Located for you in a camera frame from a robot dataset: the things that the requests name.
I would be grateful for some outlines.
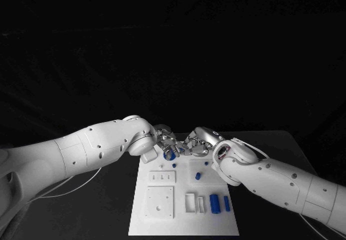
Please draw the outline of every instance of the white cable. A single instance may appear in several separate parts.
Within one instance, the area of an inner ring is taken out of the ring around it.
[[[73,191],[70,191],[70,192],[67,192],[67,193],[64,193],[64,194],[61,194],[61,195],[55,195],[55,196],[42,196],[41,199],[55,198],[55,197],[61,197],[61,196],[64,196],[64,195],[67,195],[67,194],[71,194],[76,190],[79,190],[79,189],[93,180],[93,178],[94,178],[94,177],[97,176],[97,174],[100,173],[100,170],[102,170],[102,168],[100,168],[99,171],[96,172],[94,176],[92,177],[92,179],[90,179],[79,188],[76,188]]]
[[[335,230],[331,226],[327,225],[327,227],[331,228],[331,230],[334,230],[346,239],[346,235],[344,233],[341,233],[338,230]]]
[[[306,220],[306,218],[303,217],[303,215],[302,215],[302,214],[299,214],[299,215],[302,216],[302,218],[303,218],[303,220],[306,221],[306,223],[311,225],[312,229],[319,233],[319,231],[318,231],[316,228],[312,226],[312,224],[309,223],[309,221]]]
[[[47,191],[44,194],[41,194],[35,199],[32,199],[28,203],[31,203],[32,201],[35,201],[37,199],[40,199],[42,196],[45,196],[47,194],[50,194],[57,188],[60,188],[71,179],[73,177],[70,177],[57,187],[54,187],[50,191]]]
[[[247,142],[244,142],[244,141],[241,141],[246,145],[249,145],[253,149],[256,149],[267,158],[270,158],[270,156],[257,148],[257,147],[254,147],[253,145],[250,145]],[[319,235],[327,239],[327,240],[329,240],[322,234],[321,234],[321,232],[316,230],[316,228],[312,226],[312,224],[309,223],[309,221],[306,220],[306,218],[303,217],[303,215],[302,214],[299,214],[301,216],[302,216],[302,218],[303,218],[303,220],[306,221],[306,223],[309,224],[309,226],[312,227],[312,229],[319,233]]]

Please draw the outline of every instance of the black background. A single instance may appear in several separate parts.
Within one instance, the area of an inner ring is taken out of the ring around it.
[[[286,130],[346,185],[346,3],[11,1],[0,20],[0,141],[129,115],[177,133]]]

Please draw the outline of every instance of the blue object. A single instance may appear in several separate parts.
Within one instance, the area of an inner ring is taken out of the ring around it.
[[[223,211],[221,211],[221,203],[220,203],[220,197],[217,194],[213,194],[210,196],[210,199],[211,199],[211,212],[214,214],[220,214]]]
[[[172,153],[172,157],[171,157],[171,161],[177,159],[177,154],[174,153],[172,149],[171,149],[171,153]]]
[[[230,198],[228,198],[228,196],[224,196],[224,199],[226,199],[226,210],[227,210],[227,212],[230,212],[231,209],[230,209]]]

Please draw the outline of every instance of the gray table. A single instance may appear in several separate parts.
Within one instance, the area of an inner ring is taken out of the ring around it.
[[[269,156],[312,174],[316,171],[293,136],[286,131],[221,132],[259,147]],[[185,140],[190,133],[178,133]],[[139,156],[126,152],[106,166],[94,180],[71,194],[37,200],[19,225],[14,240],[115,240],[115,239],[322,239],[299,214],[254,195],[244,185],[228,185],[240,237],[129,236]],[[79,187],[96,171],[77,176],[54,194]]]

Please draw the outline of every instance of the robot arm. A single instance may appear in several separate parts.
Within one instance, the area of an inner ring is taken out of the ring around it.
[[[0,230],[47,187],[115,163],[126,151],[133,156],[143,155],[145,163],[158,158],[158,143],[168,153],[178,151],[171,144],[162,143],[162,140],[171,140],[168,135],[162,137],[164,133],[177,137],[164,128],[158,130],[141,116],[133,115],[92,125],[47,142],[0,149]]]
[[[346,234],[345,186],[272,158],[259,160],[243,141],[226,140],[210,128],[198,127],[185,142],[191,140],[197,141],[195,147],[185,154],[204,157],[213,150],[211,167],[230,185],[243,183],[273,204]]]

